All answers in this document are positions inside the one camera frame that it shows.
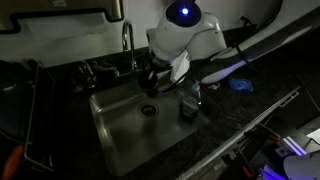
countertop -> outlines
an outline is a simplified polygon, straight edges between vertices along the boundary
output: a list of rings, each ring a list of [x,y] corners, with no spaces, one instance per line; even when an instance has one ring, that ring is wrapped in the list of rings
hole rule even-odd
[[[56,171],[50,176],[53,179],[175,179],[316,73],[306,70],[307,65],[300,65],[300,70],[295,70],[288,66],[286,60],[275,55],[279,52],[253,62],[259,72],[243,67],[229,76],[251,80],[253,92],[232,90],[228,85],[229,77],[220,82],[221,87],[216,91],[203,88],[219,107],[212,110],[217,113],[212,123],[123,177],[113,177],[108,173],[88,98],[96,92],[134,81],[138,74],[117,79],[110,74],[99,75],[96,88],[71,93],[68,79],[76,68],[75,64],[50,68],[57,80],[53,124]],[[94,60],[121,56],[115,54]]]

cup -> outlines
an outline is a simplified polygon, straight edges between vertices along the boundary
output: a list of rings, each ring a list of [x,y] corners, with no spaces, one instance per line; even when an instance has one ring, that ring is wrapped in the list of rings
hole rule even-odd
[[[154,71],[143,71],[139,76],[138,83],[149,98],[158,95],[158,77]]]

wall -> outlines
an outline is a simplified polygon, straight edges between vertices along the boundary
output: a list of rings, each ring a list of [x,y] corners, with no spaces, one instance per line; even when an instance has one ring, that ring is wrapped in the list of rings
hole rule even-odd
[[[136,48],[148,46],[146,29],[154,28],[172,0],[123,0],[125,16],[133,23]],[[281,0],[197,0],[214,13],[223,30],[241,27],[240,16],[261,25],[275,14]],[[76,15],[20,20],[19,34],[0,35],[0,59],[41,60],[46,66],[122,51],[122,22],[104,22],[102,15]]]

sink basin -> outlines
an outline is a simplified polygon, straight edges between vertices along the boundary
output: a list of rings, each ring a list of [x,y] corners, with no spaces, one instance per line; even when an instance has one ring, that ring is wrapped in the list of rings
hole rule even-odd
[[[212,120],[213,101],[202,94],[192,122],[179,117],[184,83],[167,94],[148,98],[138,82],[109,89],[89,99],[109,172],[122,176],[191,135]]]

glowing blue light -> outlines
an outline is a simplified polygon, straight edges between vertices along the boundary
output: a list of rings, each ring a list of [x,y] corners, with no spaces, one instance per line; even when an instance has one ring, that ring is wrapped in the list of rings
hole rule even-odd
[[[188,15],[189,14],[189,10],[187,8],[183,8],[182,9],[182,14]]]

